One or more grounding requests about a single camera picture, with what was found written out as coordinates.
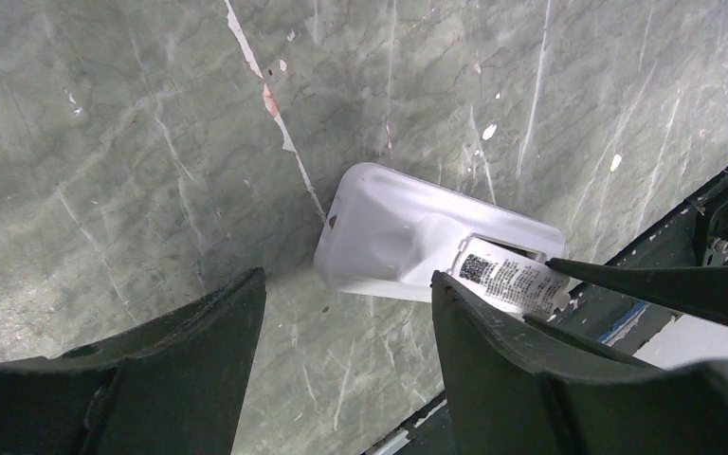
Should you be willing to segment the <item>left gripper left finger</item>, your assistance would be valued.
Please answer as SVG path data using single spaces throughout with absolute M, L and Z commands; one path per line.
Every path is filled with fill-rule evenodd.
M 0 454 L 228 454 L 265 274 L 55 358 L 0 363 Z

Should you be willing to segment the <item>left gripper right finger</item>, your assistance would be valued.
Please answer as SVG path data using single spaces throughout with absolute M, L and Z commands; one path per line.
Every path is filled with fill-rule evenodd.
M 663 370 L 529 324 L 446 273 L 432 319 L 461 454 L 728 454 L 728 360 Z

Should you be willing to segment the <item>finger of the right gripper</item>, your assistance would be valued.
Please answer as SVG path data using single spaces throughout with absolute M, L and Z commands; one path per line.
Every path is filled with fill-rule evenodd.
M 621 268 L 559 258 L 546 265 L 582 282 L 728 326 L 728 266 Z

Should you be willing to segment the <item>white battery compartment cover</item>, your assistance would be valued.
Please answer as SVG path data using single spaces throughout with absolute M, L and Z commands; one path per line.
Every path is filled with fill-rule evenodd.
M 549 318 L 570 302 L 570 278 L 505 246 L 467 240 L 452 276 L 493 307 L 513 315 Z

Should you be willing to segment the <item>white remote control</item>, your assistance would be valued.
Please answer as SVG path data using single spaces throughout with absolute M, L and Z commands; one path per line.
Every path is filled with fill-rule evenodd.
M 341 178 L 314 255 L 339 292 L 429 302 L 435 271 L 453 267 L 472 237 L 548 259 L 562 232 L 537 220 L 380 166 Z

